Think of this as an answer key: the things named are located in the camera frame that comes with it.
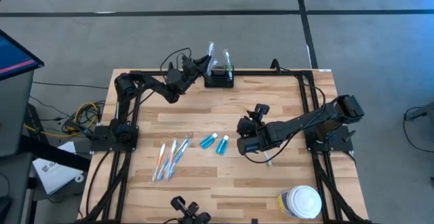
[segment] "monitor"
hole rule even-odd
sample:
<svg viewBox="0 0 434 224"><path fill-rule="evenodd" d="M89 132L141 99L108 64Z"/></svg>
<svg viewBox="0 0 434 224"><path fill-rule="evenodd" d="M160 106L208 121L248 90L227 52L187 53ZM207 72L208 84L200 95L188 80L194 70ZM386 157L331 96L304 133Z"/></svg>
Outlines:
<svg viewBox="0 0 434 224"><path fill-rule="evenodd" d="M0 30L0 81L43 65L40 59Z"/></svg>

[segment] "paper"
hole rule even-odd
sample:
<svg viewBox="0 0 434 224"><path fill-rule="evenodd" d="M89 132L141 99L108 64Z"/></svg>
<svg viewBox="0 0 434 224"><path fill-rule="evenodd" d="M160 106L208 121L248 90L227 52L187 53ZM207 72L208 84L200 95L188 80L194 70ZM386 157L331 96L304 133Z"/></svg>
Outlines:
<svg viewBox="0 0 434 224"><path fill-rule="evenodd" d="M58 148L70 153L75 153L74 142L72 141L63 144ZM71 180L75 179L75 176L83 173L82 170L62 166L43 159L34 160L33 166L35 167L47 194L53 194Z"/></svg>

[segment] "gray floor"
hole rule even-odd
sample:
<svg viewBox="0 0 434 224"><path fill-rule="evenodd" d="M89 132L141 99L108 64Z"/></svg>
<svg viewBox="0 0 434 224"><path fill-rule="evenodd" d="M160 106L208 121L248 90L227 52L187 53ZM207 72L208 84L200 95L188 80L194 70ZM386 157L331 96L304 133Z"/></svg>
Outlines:
<svg viewBox="0 0 434 224"><path fill-rule="evenodd" d="M434 0L305 0L308 10L433 9ZM298 9L297 0L2 0L0 12ZM371 220L432 223L434 155L412 148L402 130L408 107L434 101L434 15L309 16L319 68L332 69L340 94L366 112L352 126L357 170ZM36 81L107 86L114 68L157 68L171 51L205 53L208 41L228 48L237 67L309 68L300 16L0 18L0 29L45 61ZM63 111L104 90L34 85L32 95ZM34 103L41 117L58 114ZM58 128L56 124L47 124ZM412 140L434 150L422 118ZM72 221L80 198L42 202L37 223Z"/></svg>

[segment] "wooden table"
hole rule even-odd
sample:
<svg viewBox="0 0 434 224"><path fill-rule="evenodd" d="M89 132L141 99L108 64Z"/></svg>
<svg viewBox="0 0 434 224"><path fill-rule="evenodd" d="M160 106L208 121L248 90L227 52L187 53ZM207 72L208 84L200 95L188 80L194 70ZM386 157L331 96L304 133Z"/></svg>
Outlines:
<svg viewBox="0 0 434 224"><path fill-rule="evenodd" d="M113 71L102 116L103 124L108 124L115 116L117 96L113 81L127 72L127 69ZM327 101L335 98L337 91L332 72L313 70L313 74L315 85L324 91ZM132 154L122 223L162 223L181 217L181 212L170 206L170 200L177 195L181 195L187 204L192 201L198 203L199 211L210 213L213 223L249 223L252 218L259 219L260 223L322 223L321 215L315 220L301 220L277 210L276 197L282 190L297 185L316 188L311 154L306 150L302 132L273 160L272 167L247 161L240 156L236 146L237 122L246 115L246 110L253 110L257 103L271 108L264 117L265 122L286 121L302 115L299 89L298 80L292 76L236 76L233 89L205 89L200 78L172 105L162 96L152 95L140 107L140 137L137 150ZM309 89L307 92L312 106ZM321 95L318 94L318 97L321 104ZM218 134L217 142L208 149L202 149L200 141L213 132ZM186 135L191 138L192 144L177 164L172 179L152 183L162 143L170 146L173 138L182 142ZM221 156L215 150L218 140L224 135L229 136L229 146ZM97 153L93 156L90 176L103 155ZM263 154L252 157L264 160ZM112 158L113 153L105 159L96 175L90 198L91 209L106 191ZM333 152L332 165L337 188L355 212L367 218L354 162L343 153ZM85 213L90 179L88 177L81 201L82 213ZM117 192L111 204L112 218L116 201ZM329 196L328 206L333 218Z"/></svg>

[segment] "blue bottle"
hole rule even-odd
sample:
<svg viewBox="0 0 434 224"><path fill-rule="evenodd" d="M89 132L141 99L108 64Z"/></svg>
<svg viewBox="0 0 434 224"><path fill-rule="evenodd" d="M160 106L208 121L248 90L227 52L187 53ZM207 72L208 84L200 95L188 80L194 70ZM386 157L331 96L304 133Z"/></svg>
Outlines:
<svg viewBox="0 0 434 224"><path fill-rule="evenodd" d="M224 154L224 152L226 151L226 148L228 147L228 140L229 140L228 136L226 136L226 135L223 136L223 139L220 140L220 143L217 146L216 153L218 153L220 155Z"/></svg>
<svg viewBox="0 0 434 224"><path fill-rule="evenodd" d="M201 147L203 149L208 148L214 142L214 140L216 139L216 137L217 137L217 133L213 133L212 135L209 135L209 136L205 137L205 139L203 139L201 141Z"/></svg>

